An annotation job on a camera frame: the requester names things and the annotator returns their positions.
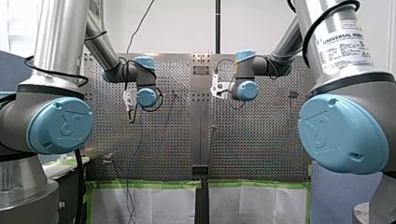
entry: universal robots logo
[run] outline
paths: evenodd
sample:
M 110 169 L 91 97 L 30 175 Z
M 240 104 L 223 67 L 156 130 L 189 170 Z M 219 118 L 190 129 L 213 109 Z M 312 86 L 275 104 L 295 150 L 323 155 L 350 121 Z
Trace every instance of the universal robots logo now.
M 64 125 L 61 128 L 61 135 L 63 138 L 59 139 L 67 139 L 67 140 L 81 140 L 81 137 L 73 137 L 73 130 L 85 117 L 86 114 L 79 113 L 77 111 L 62 111 L 62 117 L 64 119 Z

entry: white wall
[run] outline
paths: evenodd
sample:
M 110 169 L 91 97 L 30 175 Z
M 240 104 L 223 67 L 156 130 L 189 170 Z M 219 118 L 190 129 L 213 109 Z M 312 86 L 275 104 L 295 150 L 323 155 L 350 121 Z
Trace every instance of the white wall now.
M 106 29 L 117 52 L 125 52 L 151 0 L 105 0 Z M 0 50 L 34 53 L 41 0 L 0 0 Z M 293 13 L 286 0 L 222 0 L 221 53 L 255 49 L 269 53 Z M 378 67 L 396 73 L 392 0 L 361 0 L 359 17 Z M 156 0 L 133 52 L 210 52 L 215 50 L 215 0 Z

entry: metal bracket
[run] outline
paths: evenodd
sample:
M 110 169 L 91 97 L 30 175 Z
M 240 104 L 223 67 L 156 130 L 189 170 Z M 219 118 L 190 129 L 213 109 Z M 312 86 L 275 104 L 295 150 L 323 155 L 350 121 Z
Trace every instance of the metal bracket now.
M 192 174 L 193 175 L 207 175 L 208 174 L 208 166 L 207 165 L 194 165 L 194 166 L 192 166 Z
M 209 75 L 209 66 L 199 65 L 192 67 L 192 73 L 194 75 Z
M 194 75 L 210 75 L 210 54 L 192 54 L 192 73 Z

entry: metal pegboard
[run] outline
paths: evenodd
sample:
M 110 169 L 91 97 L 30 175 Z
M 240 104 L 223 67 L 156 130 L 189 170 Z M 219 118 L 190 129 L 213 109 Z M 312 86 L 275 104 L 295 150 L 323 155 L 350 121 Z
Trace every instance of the metal pegboard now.
M 86 100 L 94 114 L 92 137 L 86 144 L 86 154 L 92 158 L 88 179 L 191 179 L 191 55 L 151 56 L 163 105 L 152 113 L 139 109 L 135 124 L 129 124 L 122 101 L 124 84 L 103 81 L 100 66 L 91 54 L 85 55 L 85 75 L 93 83 Z M 112 162 L 103 163 L 110 154 Z
M 222 57 L 212 60 L 215 65 Z M 309 157 L 297 130 L 299 111 L 305 101 L 307 67 L 301 57 L 287 77 L 272 80 L 256 77 L 260 88 L 256 100 L 241 106 L 212 98 L 209 127 L 209 178 L 306 181 Z M 220 81 L 230 81 L 232 63 L 219 66 Z M 297 98 L 290 92 L 297 91 Z

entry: light blue joint cap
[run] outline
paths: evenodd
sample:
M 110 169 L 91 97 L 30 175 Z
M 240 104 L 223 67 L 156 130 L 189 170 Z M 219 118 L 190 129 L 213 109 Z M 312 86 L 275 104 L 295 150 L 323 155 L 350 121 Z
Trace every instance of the light blue joint cap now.
M 92 125 L 92 112 L 84 101 L 63 97 L 35 113 L 26 131 L 26 141 L 39 154 L 70 153 L 87 140 Z
M 389 145 L 382 128 L 347 98 L 322 94 L 308 100 L 298 128 L 306 152 L 328 170 L 368 175 L 388 163 Z
M 143 88 L 137 92 L 137 102 L 142 107 L 152 107 L 157 103 L 158 94 L 156 91 Z
M 236 90 L 236 96 L 241 101 L 252 101 L 259 94 L 259 87 L 254 81 L 244 81 Z
M 249 58 L 253 58 L 255 55 L 256 55 L 256 51 L 254 51 L 254 49 L 239 50 L 236 53 L 236 62 L 240 63 L 240 62 L 247 60 Z
M 155 69 L 155 61 L 152 57 L 150 56 L 138 56 L 134 58 L 135 61 L 138 63 L 142 64 L 144 67 L 148 69 Z

